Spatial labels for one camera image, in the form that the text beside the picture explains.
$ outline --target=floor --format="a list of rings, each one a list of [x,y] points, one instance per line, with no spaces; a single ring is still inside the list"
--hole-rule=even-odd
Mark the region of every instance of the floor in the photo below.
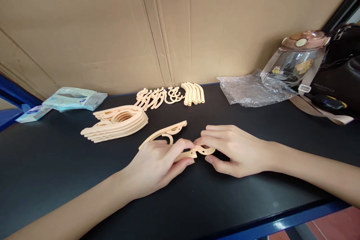
[[[349,207],[306,223],[319,240],[360,240],[360,210]],[[290,240],[285,231],[270,235],[270,240]]]

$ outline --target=black table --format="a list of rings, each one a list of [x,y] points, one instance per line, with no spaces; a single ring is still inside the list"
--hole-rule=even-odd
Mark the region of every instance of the black table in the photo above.
[[[290,101],[261,108],[229,105],[219,84],[205,85],[205,104],[162,104],[149,124],[120,139],[94,144],[80,135],[97,119],[88,110],[49,112],[40,121],[0,133],[0,238],[56,209],[124,168],[153,132],[187,120],[174,139],[195,140],[206,125],[236,125],[264,140],[360,166],[359,122],[338,126]],[[97,110],[135,103],[109,97]],[[218,238],[339,201],[297,178],[263,172],[244,178],[217,173],[198,155],[167,187],[131,202],[84,239]]]

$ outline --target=plastic buckle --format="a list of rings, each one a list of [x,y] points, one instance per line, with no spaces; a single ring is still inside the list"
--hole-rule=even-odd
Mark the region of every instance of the plastic buckle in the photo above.
[[[307,86],[305,84],[301,84],[299,85],[299,88],[297,89],[298,91],[304,92],[304,93],[308,93],[311,91],[311,86]]]

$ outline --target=wet wipes package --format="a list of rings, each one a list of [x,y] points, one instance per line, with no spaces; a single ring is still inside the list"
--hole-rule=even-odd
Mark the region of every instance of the wet wipes package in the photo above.
[[[61,113],[73,109],[95,110],[108,96],[92,90],[62,87],[42,104]]]
[[[40,105],[32,108],[31,110],[24,113],[22,116],[17,118],[15,121],[19,123],[28,123],[28,122],[34,122],[38,121],[41,117],[46,115],[49,111],[51,111],[51,108]]]

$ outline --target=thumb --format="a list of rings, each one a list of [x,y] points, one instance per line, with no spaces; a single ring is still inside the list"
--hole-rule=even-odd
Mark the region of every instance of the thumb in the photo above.
[[[235,176],[235,177],[240,177],[240,176],[238,176],[237,165],[234,163],[220,160],[213,155],[206,156],[205,160],[207,162],[211,163],[214,166],[214,169],[219,173],[228,174],[228,175]]]
[[[178,162],[174,163],[167,174],[164,176],[164,178],[160,181],[159,185],[161,188],[164,186],[167,186],[168,183],[175,177],[177,177],[179,174],[181,174],[185,168],[191,164],[194,164],[195,160],[193,158],[187,157],[184,159],[179,160]]]

